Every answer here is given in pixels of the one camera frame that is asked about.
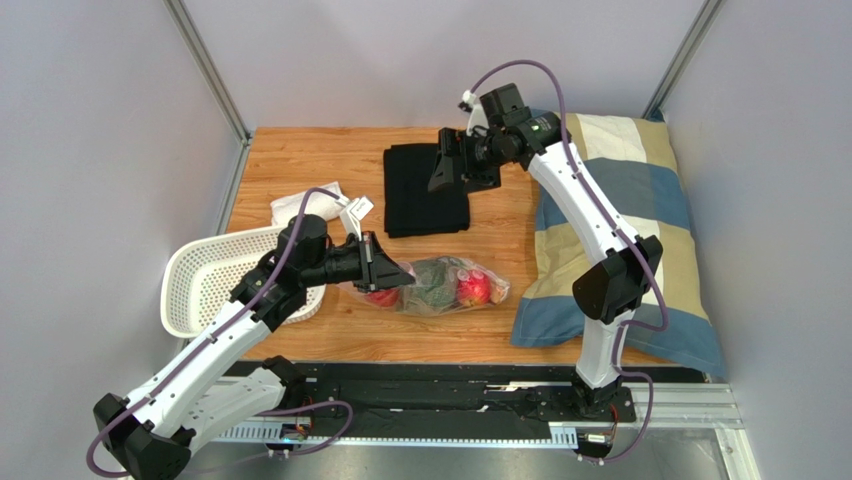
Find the red fake apple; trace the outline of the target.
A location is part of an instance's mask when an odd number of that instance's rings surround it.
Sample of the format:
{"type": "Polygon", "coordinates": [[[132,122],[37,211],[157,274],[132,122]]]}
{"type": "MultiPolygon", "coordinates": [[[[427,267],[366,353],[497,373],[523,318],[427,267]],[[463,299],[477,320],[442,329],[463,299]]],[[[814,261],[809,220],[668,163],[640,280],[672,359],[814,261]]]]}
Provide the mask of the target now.
{"type": "Polygon", "coordinates": [[[393,288],[368,293],[365,300],[382,309],[395,309],[400,298],[401,289],[393,288]]]}

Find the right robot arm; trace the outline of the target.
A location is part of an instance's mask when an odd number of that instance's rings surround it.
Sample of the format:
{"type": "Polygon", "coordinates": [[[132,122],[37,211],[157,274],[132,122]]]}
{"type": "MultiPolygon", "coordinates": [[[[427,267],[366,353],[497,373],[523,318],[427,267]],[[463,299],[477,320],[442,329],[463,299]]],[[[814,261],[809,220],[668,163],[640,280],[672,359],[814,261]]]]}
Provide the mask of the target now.
{"type": "Polygon", "coordinates": [[[566,115],[534,115],[513,83],[481,96],[462,95],[465,129],[443,128],[429,192],[464,193],[501,185],[501,167],[517,163],[542,187],[577,234],[590,263],[572,285],[585,317],[572,386],[575,404],[600,410],[621,387],[624,329],[655,287],[663,246],[641,236],[615,209],[582,163],[566,115]]]}

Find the clear zip top bag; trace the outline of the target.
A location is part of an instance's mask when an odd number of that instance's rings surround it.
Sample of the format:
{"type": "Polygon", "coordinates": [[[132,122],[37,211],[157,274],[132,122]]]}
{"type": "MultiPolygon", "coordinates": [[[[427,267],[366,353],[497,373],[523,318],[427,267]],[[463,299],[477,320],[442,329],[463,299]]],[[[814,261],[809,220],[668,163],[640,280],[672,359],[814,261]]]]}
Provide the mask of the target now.
{"type": "Polygon", "coordinates": [[[361,292],[352,283],[344,283],[340,289],[363,304],[417,317],[493,307],[504,302],[511,289],[509,280],[467,258],[430,257],[400,266],[414,278],[412,284],[361,292]]]}

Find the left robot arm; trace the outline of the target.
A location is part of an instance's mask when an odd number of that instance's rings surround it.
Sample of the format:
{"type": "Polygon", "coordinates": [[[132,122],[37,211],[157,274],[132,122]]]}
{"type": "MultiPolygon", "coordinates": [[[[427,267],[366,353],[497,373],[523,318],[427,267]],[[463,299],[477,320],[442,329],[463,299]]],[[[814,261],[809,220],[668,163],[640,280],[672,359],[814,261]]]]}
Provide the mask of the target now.
{"type": "Polygon", "coordinates": [[[305,378],[281,356],[235,385],[211,388],[307,303],[309,289],[349,283],[372,293],[414,281],[374,232],[350,233],[336,246],[323,218],[295,217],[176,358],[126,396],[106,394],[96,403],[99,433],[90,447],[104,447],[122,466],[121,476],[177,478],[199,450],[241,422],[282,406],[290,414],[304,411],[305,378]]]}

